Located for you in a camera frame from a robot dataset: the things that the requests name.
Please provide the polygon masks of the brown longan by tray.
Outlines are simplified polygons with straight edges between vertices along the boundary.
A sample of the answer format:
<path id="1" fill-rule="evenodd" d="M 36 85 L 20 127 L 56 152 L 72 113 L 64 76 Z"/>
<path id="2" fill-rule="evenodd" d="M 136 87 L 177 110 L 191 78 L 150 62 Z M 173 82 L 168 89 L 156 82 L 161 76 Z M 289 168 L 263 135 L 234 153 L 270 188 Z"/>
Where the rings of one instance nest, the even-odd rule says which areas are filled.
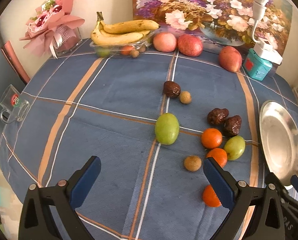
<path id="1" fill-rule="evenodd" d="M 129 56 L 131 56 L 132 58 L 137 58 L 140 55 L 140 52 L 136 49 L 132 49 L 129 52 Z"/>

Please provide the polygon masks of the orange tangerine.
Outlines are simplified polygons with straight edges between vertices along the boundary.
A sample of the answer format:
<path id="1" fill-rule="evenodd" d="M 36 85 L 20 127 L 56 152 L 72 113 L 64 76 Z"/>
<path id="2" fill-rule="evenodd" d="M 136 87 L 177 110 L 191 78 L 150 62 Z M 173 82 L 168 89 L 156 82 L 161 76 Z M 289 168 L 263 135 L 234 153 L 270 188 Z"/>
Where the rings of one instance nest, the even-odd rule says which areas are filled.
<path id="1" fill-rule="evenodd" d="M 207 128 L 201 135 L 201 143 L 208 149 L 219 147 L 222 140 L 222 133 L 216 128 Z"/>
<path id="2" fill-rule="evenodd" d="M 203 190 L 202 200 L 209 207 L 220 207 L 222 205 L 211 185 L 206 186 Z"/>
<path id="3" fill-rule="evenodd" d="M 206 158 L 213 157 L 220 167 L 224 168 L 228 161 L 227 152 L 222 148 L 214 148 L 210 150 Z"/>

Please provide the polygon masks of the clear plastic fruit tray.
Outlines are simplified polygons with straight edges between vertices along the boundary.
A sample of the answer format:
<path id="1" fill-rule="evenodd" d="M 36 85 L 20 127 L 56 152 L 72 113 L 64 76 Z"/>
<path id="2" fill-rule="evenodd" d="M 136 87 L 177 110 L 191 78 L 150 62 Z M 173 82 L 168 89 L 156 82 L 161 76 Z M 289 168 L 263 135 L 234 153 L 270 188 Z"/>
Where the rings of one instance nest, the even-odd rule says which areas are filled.
<path id="1" fill-rule="evenodd" d="M 106 58 L 110 56 L 129 56 L 129 52 L 132 49 L 138 50 L 143 53 L 152 44 L 153 37 L 156 31 L 144 31 L 144 36 L 139 41 L 129 44 L 113 44 L 113 45 L 97 45 L 93 41 L 90 43 L 90 47 L 95 51 L 98 57 Z"/>

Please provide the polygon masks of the blue plaid tablecloth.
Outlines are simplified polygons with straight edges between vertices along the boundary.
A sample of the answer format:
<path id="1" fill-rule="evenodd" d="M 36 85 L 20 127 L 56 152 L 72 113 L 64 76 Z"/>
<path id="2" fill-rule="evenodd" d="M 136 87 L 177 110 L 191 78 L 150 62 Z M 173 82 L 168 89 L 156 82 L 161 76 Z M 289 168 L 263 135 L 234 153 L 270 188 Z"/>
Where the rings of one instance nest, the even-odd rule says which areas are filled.
<path id="1" fill-rule="evenodd" d="M 165 81 L 191 94 L 182 104 L 163 93 Z M 201 134 L 207 114 L 226 108 L 242 118 L 242 157 L 227 163 L 237 180 L 262 187 L 266 173 L 260 146 L 259 111 L 268 100 L 283 105 L 298 128 L 298 106 L 280 76 L 259 82 L 244 71 L 218 64 L 216 51 L 199 57 L 148 50 L 137 58 L 99 59 L 89 42 L 71 55 L 48 60 L 25 87 L 30 110 L 22 122 L 6 125 L 0 166 L 20 201 L 36 183 L 68 179 L 96 155 L 102 170 L 80 219 L 95 239 L 209 239 L 227 214 L 207 207 L 203 170 L 189 172 L 187 156 L 204 158 Z M 179 121 L 171 145 L 160 144 L 155 124 L 164 113 Z"/>

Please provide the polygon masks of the brown longan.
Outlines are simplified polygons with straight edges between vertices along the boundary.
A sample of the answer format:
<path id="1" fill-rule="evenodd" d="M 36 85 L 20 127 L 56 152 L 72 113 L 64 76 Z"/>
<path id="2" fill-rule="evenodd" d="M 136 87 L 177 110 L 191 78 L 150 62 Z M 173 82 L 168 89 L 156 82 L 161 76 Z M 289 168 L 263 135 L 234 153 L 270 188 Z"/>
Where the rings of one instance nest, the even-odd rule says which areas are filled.
<path id="1" fill-rule="evenodd" d="M 202 160 L 199 156 L 190 155 L 184 160 L 184 167 L 190 172 L 198 171 L 202 166 Z"/>
<path id="2" fill-rule="evenodd" d="M 182 104 L 190 104 L 192 102 L 191 94 L 188 91 L 182 91 L 179 95 L 179 100 Z"/>
<path id="3" fill-rule="evenodd" d="M 132 58 L 137 58 L 140 55 L 140 52 L 136 49 L 132 49 L 129 52 L 129 56 L 131 56 Z"/>

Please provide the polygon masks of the flower painting canvas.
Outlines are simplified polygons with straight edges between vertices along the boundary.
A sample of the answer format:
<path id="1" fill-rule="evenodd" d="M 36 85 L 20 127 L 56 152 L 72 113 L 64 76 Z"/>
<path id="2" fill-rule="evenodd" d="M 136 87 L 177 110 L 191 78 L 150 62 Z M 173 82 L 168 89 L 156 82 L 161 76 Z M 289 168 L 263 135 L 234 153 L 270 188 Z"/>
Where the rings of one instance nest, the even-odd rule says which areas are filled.
<path id="1" fill-rule="evenodd" d="M 254 20 L 254 0 L 133 0 L 133 18 L 154 20 L 164 29 L 197 33 L 217 43 L 248 50 L 254 38 L 267 39 L 283 54 L 291 28 L 292 5 L 269 0 L 263 19 Z"/>

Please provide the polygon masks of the clear glass mug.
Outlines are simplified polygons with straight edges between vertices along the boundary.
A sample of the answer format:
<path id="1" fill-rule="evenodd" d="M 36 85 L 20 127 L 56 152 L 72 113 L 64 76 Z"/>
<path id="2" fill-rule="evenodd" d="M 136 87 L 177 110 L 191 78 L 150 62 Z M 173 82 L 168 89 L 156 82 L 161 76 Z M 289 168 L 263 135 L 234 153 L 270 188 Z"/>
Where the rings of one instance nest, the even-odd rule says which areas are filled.
<path id="1" fill-rule="evenodd" d="M 25 119 L 30 107 L 30 103 L 13 86 L 9 85 L 4 91 L 0 105 L 0 120 L 5 124 L 11 124 L 14 121 L 22 122 Z"/>

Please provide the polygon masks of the silver metal plate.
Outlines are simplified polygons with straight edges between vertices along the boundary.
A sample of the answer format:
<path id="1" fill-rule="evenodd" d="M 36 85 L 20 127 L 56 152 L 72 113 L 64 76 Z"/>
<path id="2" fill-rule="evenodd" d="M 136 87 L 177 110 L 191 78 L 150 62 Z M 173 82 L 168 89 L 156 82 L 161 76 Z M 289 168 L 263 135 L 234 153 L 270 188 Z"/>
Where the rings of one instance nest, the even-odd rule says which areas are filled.
<path id="1" fill-rule="evenodd" d="M 275 101 L 265 101 L 259 115 L 261 145 L 269 171 L 286 189 L 298 176 L 298 128 L 290 113 Z"/>

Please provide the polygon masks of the red apple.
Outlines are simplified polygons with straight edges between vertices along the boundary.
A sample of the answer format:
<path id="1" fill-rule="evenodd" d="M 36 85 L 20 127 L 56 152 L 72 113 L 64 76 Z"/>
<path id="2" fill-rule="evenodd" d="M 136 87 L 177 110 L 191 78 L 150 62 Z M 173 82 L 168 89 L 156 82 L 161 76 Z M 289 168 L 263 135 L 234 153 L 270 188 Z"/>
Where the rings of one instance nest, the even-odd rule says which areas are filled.
<path id="1" fill-rule="evenodd" d="M 178 37 L 178 50 L 190 57 L 197 57 L 203 51 L 203 42 L 196 36 L 183 34 Z"/>
<path id="2" fill-rule="evenodd" d="M 225 46 L 218 56 L 219 65 L 229 72 L 236 73 L 242 65 L 240 52 L 231 46 Z"/>

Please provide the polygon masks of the small green jujube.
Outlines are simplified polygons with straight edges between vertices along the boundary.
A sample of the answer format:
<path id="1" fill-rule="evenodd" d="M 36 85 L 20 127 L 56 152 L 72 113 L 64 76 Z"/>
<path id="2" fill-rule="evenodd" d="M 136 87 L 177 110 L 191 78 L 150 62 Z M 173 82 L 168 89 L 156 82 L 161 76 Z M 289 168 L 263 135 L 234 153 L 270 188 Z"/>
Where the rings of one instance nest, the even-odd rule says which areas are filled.
<path id="1" fill-rule="evenodd" d="M 240 158 L 245 150 L 246 142 L 243 137 L 237 135 L 230 138 L 224 145 L 223 149 L 227 153 L 228 160 Z"/>

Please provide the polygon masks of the pink flower bouquet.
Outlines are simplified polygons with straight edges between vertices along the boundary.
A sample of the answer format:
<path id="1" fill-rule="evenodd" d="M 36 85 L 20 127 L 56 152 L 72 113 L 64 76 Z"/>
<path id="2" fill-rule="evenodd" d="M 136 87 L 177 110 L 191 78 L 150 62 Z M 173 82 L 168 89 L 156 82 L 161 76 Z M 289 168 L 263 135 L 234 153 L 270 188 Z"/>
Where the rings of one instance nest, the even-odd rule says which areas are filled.
<path id="1" fill-rule="evenodd" d="M 57 58 L 80 40 L 78 28 L 85 20 L 71 14 L 74 0 L 47 0 L 36 8 L 36 16 L 27 21 L 27 30 L 21 41 L 24 49 L 37 56 L 51 53 Z"/>

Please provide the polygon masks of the dark red date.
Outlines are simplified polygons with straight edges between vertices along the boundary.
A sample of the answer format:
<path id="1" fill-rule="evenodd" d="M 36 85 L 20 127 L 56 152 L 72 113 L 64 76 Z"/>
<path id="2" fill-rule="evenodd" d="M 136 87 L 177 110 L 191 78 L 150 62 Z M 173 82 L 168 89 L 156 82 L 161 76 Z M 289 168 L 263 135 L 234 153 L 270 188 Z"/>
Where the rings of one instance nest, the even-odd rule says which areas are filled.
<path id="1" fill-rule="evenodd" d="M 229 116 L 229 110 L 226 108 L 220 109 L 220 108 L 214 108 L 211 110 L 207 115 L 207 122 L 210 125 L 220 125 L 223 124 L 225 119 Z"/>
<path id="2" fill-rule="evenodd" d="M 234 137 L 238 135 L 241 128 L 242 119 L 241 116 L 235 115 L 226 118 L 223 124 L 223 133 L 226 137 Z"/>

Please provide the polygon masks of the large green jujube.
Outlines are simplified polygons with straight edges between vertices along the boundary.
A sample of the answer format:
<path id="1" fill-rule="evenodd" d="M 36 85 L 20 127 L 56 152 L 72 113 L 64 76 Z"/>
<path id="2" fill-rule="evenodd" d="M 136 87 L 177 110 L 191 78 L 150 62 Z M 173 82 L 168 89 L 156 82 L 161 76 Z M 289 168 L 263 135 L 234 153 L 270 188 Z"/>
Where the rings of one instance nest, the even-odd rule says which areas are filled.
<path id="1" fill-rule="evenodd" d="M 177 117 L 172 113 L 164 113 L 155 124 L 156 139 L 162 145 L 171 145 L 178 138 L 179 129 Z"/>

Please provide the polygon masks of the white power strip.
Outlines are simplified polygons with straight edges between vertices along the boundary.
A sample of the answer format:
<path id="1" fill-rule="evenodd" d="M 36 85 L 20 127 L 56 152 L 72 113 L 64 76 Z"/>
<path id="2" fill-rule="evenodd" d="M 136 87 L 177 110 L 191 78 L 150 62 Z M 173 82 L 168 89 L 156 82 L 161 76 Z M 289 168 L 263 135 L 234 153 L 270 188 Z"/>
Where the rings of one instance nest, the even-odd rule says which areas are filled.
<path id="1" fill-rule="evenodd" d="M 280 65 L 282 63 L 282 56 L 276 51 L 268 40 L 259 38 L 254 46 L 256 54 L 267 61 Z"/>

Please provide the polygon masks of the pink apple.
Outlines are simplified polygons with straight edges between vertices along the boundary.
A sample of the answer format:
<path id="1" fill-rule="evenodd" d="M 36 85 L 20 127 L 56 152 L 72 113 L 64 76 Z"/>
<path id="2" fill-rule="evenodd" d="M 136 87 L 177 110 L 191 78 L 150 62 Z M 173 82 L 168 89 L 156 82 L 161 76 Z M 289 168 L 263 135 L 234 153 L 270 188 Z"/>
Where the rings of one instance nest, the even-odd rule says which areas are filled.
<path id="1" fill-rule="evenodd" d="M 160 52 L 172 52 L 177 47 L 177 39 L 172 33 L 158 33 L 153 38 L 153 46 Z"/>

